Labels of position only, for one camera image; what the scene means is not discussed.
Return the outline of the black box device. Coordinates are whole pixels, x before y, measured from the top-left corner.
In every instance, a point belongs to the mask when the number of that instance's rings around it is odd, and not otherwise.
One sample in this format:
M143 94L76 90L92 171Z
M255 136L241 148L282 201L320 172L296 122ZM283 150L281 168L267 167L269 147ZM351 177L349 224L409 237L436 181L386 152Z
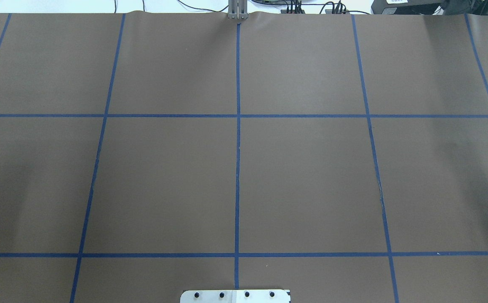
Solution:
M373 0L374 15L433 15L442 0Z

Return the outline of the brown paper table mat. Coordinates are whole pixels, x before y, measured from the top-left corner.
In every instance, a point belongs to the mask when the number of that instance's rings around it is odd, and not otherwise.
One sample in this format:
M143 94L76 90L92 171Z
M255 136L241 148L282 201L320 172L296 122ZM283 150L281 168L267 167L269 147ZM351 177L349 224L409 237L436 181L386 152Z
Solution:
M0 13L0 303L488 303L488 16Z

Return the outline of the aluminium frame post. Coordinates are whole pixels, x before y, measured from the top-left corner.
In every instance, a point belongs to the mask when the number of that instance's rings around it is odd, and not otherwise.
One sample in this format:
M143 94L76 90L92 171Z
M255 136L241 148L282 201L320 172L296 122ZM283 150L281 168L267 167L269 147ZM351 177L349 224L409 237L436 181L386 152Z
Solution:
M246 20L249 17L247 0L229 0L228 1L228 19Z

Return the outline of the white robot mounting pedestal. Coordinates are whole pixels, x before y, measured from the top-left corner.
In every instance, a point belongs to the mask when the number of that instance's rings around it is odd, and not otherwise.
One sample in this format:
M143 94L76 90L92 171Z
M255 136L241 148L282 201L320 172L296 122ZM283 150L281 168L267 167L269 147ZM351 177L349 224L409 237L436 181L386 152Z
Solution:
M180 297L181 303L290 303L289 290L189 290Z

